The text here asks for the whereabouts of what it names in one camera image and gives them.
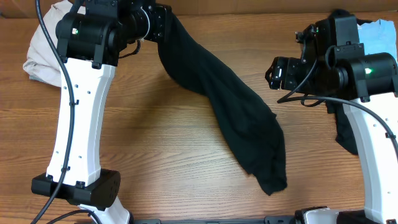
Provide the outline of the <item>black garment in pile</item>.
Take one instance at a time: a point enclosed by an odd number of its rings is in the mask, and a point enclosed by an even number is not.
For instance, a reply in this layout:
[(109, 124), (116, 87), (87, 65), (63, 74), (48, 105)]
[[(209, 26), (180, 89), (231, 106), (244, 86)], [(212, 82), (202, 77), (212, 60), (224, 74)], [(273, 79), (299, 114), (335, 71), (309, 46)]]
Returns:
[[(344, 9), (335, 9), (328, 18), (336, 16), (347, 16), (351, 14), (349, 11)], [(357, 24), (363, 25), (365, 23), (372, 23), (372, 20), (357, 19)], [(334, 103), (332, 101), (326, 101), (326, 107), (328, 113), (333, 113), (335, 115), (336, 121), (336, 139), (335, 141), (346, 149), (349, 153), (353, 155), (358, 155), (358, 150), (353, 134), (352, 127), (348, 121), (347, 116), (343, 111), (343, 105), (339, 103)]]

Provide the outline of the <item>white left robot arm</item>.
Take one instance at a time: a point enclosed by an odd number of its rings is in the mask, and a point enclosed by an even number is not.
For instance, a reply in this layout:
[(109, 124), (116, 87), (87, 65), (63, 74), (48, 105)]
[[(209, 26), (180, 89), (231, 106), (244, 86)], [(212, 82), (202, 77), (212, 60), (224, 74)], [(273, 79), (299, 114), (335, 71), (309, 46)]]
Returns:
[(100, 165), (106, 97), (121, 52), (141, 40), (163, 43), (172, 9), (155, 1), (75, 1), (50, 44), (62, 84), (57, 135), (46, 172), (32, 179), (34, 194), (64, 199), (95, 223), (132, 223), (118, 198), (121, 175)]

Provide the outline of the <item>black t-shirt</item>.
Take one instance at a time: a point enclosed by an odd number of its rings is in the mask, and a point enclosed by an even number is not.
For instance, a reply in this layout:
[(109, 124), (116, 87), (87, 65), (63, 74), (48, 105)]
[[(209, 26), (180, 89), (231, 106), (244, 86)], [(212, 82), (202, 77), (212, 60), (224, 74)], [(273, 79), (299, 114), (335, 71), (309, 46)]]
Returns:
[(176, 16), (158, 53), (176, 83), (209, 99), (227, 145), (261, 189), (267, 195), (286, 189), (284, 133), (262, 98), (195, 42)]

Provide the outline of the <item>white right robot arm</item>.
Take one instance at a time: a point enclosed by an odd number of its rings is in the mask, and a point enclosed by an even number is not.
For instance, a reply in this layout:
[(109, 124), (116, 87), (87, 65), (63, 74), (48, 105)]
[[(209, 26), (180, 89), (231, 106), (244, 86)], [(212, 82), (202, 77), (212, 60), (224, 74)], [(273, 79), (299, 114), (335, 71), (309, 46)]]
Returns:
[(340, 54), (310, 65), (277, 57), (265, 74), (279, 102), (340, 103), (363, 171), (364, 223), (397, 223), (397, 62), (389, 53)]

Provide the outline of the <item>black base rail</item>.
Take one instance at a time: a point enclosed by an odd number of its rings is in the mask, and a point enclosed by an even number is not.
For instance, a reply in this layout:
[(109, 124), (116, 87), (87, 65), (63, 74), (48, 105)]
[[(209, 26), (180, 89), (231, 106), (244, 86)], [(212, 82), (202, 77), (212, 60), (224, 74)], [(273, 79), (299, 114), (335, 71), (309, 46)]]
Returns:
[(267, 216), (264, 218), (213, 219), (213, 220), (134, 220), (134, 224), (296, 224), (293, 215)]

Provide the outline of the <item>beige folded trousers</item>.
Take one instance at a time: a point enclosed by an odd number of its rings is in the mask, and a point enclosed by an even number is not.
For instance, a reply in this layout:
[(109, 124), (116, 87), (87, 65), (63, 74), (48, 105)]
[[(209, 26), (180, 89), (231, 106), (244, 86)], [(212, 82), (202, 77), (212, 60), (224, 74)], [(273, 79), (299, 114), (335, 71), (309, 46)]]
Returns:
[[(49, 11), (43, 16), (45, 26), (54, 46), (57, 45), (56, 25), (69, 12), (71, 7), (72, 3), (70, 1), (60, 1), (51, 5)], [(57, 87), (62, 84), (60, 66), (44, 36), (41, 26), (38, 26), (32, 36), (27, 52), (27, 60), (22, 68), (31, 80)]]

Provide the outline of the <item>light blue printed t-shirt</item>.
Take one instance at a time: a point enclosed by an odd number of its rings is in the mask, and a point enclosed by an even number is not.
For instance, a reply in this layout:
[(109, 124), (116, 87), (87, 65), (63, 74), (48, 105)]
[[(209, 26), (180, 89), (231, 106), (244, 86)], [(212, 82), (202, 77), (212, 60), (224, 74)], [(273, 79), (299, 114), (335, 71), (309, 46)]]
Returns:
[(397, 32), (393, 21), (379, 19), (357, 27), (366, 55), (389, 53), (397, 61)]

